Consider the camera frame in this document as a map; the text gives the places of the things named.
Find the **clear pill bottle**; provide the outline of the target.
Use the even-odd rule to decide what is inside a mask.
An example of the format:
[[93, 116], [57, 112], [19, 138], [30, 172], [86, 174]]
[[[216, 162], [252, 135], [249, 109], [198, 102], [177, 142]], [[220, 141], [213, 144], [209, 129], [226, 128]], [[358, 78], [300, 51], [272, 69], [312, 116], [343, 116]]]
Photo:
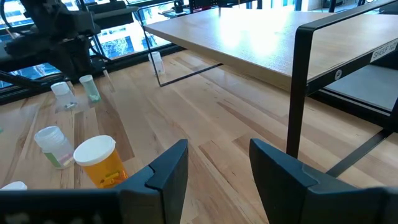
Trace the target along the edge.
[[58, 126], [48, 126], [34, 135], [34, 141], [57, 169], [74, 165], [74, 148]]
[[58, 104], [64, 110], [69, 110], [77, 105], [77, 100], [67, 82], [57, 82], [50, 86]]
[[160, 52], [152, 52], [148, 54], [149, 61], [154, 65], [154, 70], [158, 75], [165, 74], [164, 63]]

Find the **small orange pill bottle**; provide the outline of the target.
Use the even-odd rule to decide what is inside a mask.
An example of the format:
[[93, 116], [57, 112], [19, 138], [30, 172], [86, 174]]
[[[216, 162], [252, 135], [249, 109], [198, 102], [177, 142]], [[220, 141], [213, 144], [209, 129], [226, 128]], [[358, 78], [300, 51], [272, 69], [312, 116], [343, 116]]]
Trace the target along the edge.
[[22, 181], [15, 181], [5, 185], [1, 190], [27, 190], [27, 186]]

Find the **teal pill bottle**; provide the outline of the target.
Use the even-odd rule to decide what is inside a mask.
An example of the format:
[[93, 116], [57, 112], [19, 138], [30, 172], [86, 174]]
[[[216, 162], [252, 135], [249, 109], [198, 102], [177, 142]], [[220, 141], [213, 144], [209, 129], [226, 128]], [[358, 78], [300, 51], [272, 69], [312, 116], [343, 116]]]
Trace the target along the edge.
[[98, 102], [101, 100], [98, 89], [94, 83], [92, 75], [85, 75], [79, 78], [79, 82], [83, 85], [85, 93], [88, 99], [92, 102]]

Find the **large orange pill bottle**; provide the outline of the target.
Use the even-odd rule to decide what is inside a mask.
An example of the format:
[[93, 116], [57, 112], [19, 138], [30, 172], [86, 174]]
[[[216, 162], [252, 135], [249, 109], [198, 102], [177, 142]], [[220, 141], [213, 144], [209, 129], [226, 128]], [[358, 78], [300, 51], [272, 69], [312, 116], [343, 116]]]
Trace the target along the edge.
[[75, 149], [73, 158], [97, 188], [114, 187], [129, 177], [111, 136], [87, 139]]

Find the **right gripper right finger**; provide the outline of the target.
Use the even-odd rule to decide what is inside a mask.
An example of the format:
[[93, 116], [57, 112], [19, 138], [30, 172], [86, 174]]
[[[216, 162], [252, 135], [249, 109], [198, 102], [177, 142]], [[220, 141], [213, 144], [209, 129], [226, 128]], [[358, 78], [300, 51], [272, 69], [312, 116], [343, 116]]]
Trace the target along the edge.
[[270, 224], [398, 224], [398, 187], [354, 187], [257, 138], [249, 158]]

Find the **wooden shelf with black frame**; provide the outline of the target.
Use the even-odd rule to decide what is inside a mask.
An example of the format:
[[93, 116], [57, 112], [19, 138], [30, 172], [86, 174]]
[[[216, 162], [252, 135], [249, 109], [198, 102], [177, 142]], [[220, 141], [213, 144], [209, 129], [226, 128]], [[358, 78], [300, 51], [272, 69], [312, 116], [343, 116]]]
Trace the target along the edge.
[[297, 136], [298, 158], [316, 169], [356, 186], [397, 185], [398, 132], [317, 101], [308, 92], [325, 86], [356, 100], [363, 100], [353, 95], [360, 89], [388, 97], [382, 70], [373, 82], [367, 74], [373, 71], [373, 50], [398, 38], [398, 15], [363, 14], [317, 30], [310, 56], [295, 54], [297, 28], [323, 17], [322, 12], [214, 8], [144, 30], [218, 63], [234, 57], [270, 66], [263, 77], [228, 65], [205, 75], [234, 96], [217, 106], [234, 126], [249, 128], [233, 141], [237, 151], [247, 153], [251, 138], [285, 150], [288, 138]]

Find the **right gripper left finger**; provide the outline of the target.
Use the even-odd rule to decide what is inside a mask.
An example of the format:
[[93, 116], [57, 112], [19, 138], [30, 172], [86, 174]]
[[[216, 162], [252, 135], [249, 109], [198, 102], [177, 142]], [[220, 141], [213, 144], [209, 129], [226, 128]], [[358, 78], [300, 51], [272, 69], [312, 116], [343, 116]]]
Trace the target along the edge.
[[110, 189], [0, 190], [0, 224], [179, 224], [187, 179], [181, 139]]

